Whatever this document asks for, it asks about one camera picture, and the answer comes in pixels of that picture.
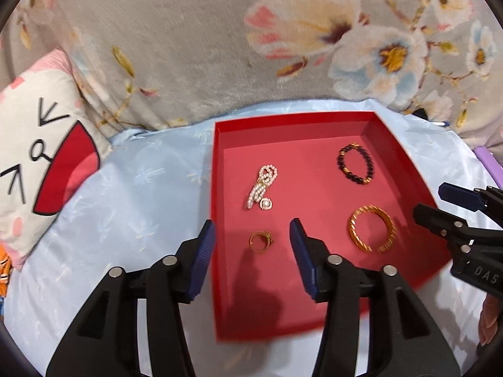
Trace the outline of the grey floral blanket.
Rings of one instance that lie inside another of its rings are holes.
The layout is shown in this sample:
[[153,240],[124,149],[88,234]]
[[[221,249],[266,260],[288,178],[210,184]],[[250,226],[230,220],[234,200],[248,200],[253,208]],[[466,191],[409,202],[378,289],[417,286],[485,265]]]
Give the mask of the grey floral blanket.
[[112,134],[373,99],[502,151],[501,0],[1,0],[1,81],[60,48]]

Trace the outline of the white cartoon face pillow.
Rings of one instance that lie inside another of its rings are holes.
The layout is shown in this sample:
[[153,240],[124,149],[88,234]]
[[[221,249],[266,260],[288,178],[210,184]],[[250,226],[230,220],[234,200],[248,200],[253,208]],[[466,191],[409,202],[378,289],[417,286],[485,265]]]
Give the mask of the white cartoon face pillow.
[[1,244],[14,268],[111,151],[60,49],[1,92]]

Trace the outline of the light blue patterned sheet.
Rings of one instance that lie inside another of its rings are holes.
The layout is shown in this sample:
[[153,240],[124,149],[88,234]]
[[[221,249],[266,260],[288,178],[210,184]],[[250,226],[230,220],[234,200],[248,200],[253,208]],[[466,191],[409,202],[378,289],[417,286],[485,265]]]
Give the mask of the light blue patterned sheet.
[[[73,317],[113,266],[150,267],[197,235],[209,216],[214,124],[224,120],[307,112],[376,112],[404,145],[431,190],[443,181],[493,185],[481,162],[454,133],[376,101],[280,101],[247,107],[197,125],[113,138],[113,153],[86,180],[11,277],[6,328],[37,372],[49,361]],[[271,343],[217,343],[209,276],[194,304],[182,307],[197,376],[308,376],[321,332]],[[442,269],[419,293],[462,372],[475,361],[484,294]]]

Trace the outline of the gold mesh bangle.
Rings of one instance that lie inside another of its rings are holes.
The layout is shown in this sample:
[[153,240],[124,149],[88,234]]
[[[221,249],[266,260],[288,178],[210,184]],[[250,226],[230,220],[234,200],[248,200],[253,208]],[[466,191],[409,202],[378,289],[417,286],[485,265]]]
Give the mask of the gold mesh bangle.
[[379,254],[387,252],[395,242],[397,236],[396,226],[392,218],[383,209],[375,205],[361,206],[359,209],[356,209],[348,219],[347,229],[351,242],[366,254],[371,254],[373,252],[372,247],[364,243],[357,232],[357,219],[360,215],[364,214],[374,214],[383,221],[387,236],[386,240],[377,247],[377,252]]

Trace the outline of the red cardboard tray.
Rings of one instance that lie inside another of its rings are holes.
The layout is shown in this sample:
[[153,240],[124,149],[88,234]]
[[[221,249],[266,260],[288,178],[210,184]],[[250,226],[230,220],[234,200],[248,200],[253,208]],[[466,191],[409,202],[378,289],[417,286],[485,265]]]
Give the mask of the red cardboard tray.
[[374,112],[251,117],[215,126],[212,261],[220,341],[268,341],[317,329],[326,307],[321,268],[290,231],[353,265],[394,265],[419,288],[445,264],[448,249],[413,220],[434,203],[423,176]]

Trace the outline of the purple object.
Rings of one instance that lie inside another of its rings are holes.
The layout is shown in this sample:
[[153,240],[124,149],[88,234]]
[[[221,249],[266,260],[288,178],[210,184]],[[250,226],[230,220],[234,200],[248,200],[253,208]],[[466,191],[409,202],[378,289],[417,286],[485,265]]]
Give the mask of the purple object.
[[498,188],[501,189],[503,186],[503,168],[494,155],[484,146],[478,146],[473,151],[484,168],[487,169]]

